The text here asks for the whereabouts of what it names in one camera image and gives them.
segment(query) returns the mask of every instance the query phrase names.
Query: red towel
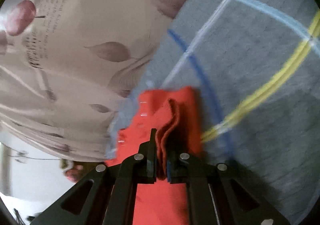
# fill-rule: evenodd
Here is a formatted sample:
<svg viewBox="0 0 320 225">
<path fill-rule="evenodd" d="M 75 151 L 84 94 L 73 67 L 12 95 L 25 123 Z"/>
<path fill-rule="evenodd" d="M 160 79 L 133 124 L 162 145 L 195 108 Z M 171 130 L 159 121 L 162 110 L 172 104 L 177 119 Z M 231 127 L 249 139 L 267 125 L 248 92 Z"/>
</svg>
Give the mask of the red towel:
<svg viewBox="0 0 320 225">
<path fill-rule="evenodd" d="M 119 147 L 116 159 L 107 160 L 112 166 L 136 154 L 139 145 L 149 141 L 150 131 L 156 128 L 157 158 L 162 170 L 158 176 L 166 177 L 165 144 L 175 130 L 185 138 L 189 152 L 199 155 L 200 120 L 195 91 L 191 87 L 179 91 L 150 90 L 139 96 L 140 108 L 131 125 L 118 133 Z M 186 188 L 184 184 L 169 184 L 157 180 L 155 184 L 139 184 L 134 209 L 134 225 L 188 224 Z"/>
</svg>

